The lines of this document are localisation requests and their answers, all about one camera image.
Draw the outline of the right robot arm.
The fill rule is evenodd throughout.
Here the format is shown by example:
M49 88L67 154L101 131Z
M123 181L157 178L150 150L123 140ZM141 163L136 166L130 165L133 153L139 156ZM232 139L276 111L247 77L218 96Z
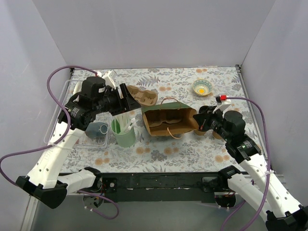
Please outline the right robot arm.
M213 130L226 143L229 155L250 175L249 182L234 166L218 173L218 187L238 193L256 211L242 229L262 217L269 231L306 231L308 208L301 205L284 187L258 145L245 133L245 121L237 111L222 111L202 106L194 119L202 131Z

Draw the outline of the green paper bag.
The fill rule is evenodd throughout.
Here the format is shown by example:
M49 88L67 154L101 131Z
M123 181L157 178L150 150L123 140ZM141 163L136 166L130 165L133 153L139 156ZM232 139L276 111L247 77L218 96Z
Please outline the green paper bag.
M143 107L142 118L148 133L153 137L180 139L183 134L199 128L194 119L197 111L173 97L160 104Z

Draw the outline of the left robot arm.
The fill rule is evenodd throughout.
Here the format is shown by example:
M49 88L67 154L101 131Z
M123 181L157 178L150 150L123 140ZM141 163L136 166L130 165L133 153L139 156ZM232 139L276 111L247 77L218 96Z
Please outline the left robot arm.
M98 192L103 185L99 170L86 167L60 176L61 168L75 143L98 114L109 112L116 116L140 107L126 84L112 88L102 77L86 78L81 90L62 107L47 149L26 176L17 178L16 185L51 209L58 207L68 194L81 189Z

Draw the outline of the brown paper coffee cup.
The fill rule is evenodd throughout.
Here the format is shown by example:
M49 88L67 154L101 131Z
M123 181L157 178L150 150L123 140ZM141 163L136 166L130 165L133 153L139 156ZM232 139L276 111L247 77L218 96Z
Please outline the brown paper coffee cup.
M205 135L205 133L206 133L206 131L201 131L201 130L194 130L194 133L196 134L196 135L198 135L198 136L204 136Z

